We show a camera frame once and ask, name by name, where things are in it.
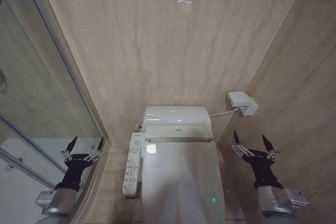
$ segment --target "beige marble wall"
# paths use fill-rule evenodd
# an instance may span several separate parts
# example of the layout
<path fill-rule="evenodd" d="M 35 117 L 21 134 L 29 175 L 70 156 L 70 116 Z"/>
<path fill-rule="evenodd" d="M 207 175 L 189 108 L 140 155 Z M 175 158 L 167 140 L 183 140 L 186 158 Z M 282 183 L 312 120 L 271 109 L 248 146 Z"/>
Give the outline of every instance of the beige marble wall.
<path fill-rule="evenodd" d="M 335 0 L 295 0 L 247 88 L 257 113 L 233 115 L 219 141 L 248 223 L 259 223 L 254 176 L 230 149 L 233 130 L 246 147 L 262 150 L 264 134 L 280 151 L 273 172 L 311 204 L 299 223 L 336 222 L 335 69 Z"/>
<path fill-rule="evenodd" d="M 49 0 L 113 144 L 146 105 L 230 109 L 293 0 Z M 215 139 L 230 115 L 213 118 Z"/>

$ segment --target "toilet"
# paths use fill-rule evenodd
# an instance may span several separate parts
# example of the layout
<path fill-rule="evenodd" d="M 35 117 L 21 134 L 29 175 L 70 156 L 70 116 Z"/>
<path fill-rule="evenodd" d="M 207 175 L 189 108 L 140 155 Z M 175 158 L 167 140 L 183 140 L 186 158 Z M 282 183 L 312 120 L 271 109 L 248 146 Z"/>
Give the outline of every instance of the toilet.
<path fill-rule="evenodd" d="M 147 106 L 127 163 L 123 193 L 135 194 L 141 180 L 146 224 L 224 223 L 222 180 L 205 107 Z"/>

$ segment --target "bidet control panel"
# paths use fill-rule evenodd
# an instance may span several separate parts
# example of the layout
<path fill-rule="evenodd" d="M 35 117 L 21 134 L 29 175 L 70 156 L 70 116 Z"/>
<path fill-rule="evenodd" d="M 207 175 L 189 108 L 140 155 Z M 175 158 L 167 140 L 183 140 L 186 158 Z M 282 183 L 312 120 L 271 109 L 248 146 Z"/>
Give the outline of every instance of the bidet control panel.
<path fill-rule="evenodd" d="M 126 196 L 134 196 L 138 187 L 138 172 L 141 158 L 141 147 L 145 141 L 144 132 L 133 132 L 128 151 L 126 171 L 122 185 L 122 193 Z"/>

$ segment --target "bathroom floor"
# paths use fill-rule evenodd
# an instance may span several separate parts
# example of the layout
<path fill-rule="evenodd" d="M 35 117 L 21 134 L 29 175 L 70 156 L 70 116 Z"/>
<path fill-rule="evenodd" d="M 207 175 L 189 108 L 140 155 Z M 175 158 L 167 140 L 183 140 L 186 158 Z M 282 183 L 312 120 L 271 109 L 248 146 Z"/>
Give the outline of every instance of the bathroom floor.
<path fill-rule="evenodd" d="M 128 145 L 112 145 L 97 197 L 85 223 L 144 223 L 140 199 L 125 199 L 121 188 Z M 246 224 L 233 183 L 217 148 L 225 197 L 225 223 Z"/>

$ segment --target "toilet seat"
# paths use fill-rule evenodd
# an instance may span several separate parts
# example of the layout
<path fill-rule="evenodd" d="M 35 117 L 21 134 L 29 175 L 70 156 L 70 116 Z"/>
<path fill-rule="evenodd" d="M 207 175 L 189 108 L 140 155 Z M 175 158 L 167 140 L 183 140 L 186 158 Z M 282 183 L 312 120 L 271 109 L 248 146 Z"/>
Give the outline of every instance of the toilet seat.
<path fill-rule="evenodd" d="M 215 143 L 145 141 L 142 205 L 146 224 L 223 224 Z"/>

